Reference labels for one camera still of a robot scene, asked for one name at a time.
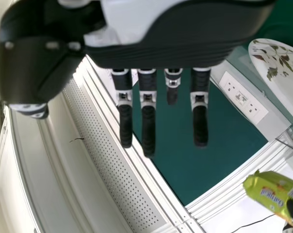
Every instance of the wire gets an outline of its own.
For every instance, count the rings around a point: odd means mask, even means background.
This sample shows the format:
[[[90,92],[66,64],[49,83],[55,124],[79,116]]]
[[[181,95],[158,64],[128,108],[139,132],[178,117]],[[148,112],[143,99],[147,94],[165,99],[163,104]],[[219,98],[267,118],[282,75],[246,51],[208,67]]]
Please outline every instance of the wire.
[[[248,224],[248,225],[244,225],[244,226],[242,226],[242,227],[239,227],[237,230],[234,230],[234,231],[231,232],[231,233],[235,233],[236,231],[240,230],[241,228],[249,227],[249,226],[252,226],[252,225],[254,225],[254,224],[256,224],[256,223],[259,223],[259,222],[265,221],[266,219],[268,219],[269,217],[272,217],[272,216],[274,216],[274,215],[269,215],[268,217],[266,217],[266,218],[264,218],[264,219],[262,219],[262,220],[260,220],[260,221],[256,221],[256,222],[250,223],[250,224]]]
[[[293,147],[292,147],[292,146],[290,146],[289,144],[287,144],[287,143],[285,143],[285,142],[283,142],[283,141],[279,140],[278,138],[275,138],[275,140],[276,140],[276,141],[278,141],[278,142],[280,142],[280,143],[282,143],[283,145],[285,145],[285,146],[287,146],[287,147],[289,147],[289,148],[293,149]]]

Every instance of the white plate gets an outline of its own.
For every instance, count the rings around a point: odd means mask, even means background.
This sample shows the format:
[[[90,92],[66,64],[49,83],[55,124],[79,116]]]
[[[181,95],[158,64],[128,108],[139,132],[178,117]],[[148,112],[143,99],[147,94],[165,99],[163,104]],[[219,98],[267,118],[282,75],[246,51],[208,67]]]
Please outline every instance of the white plate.
[[[260,76],[293,116],[293,47],[256,39],[249,44],[249,54]]]

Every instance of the green table surface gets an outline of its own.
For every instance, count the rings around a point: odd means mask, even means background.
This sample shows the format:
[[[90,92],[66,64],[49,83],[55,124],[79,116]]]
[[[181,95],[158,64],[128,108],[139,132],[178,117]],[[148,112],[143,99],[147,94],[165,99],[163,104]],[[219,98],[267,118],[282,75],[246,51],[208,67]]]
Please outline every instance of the green table surface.
[[[178,102],[166,101],[165,78],[157,72],[156,154],[154,164],[180,201],[187,205],[254,155],[267,140],[213,84],[209,95],[209,145],[193,143],[190,72],[183,72]],[[141,141],[138,84],[134,86],[134,133]]]

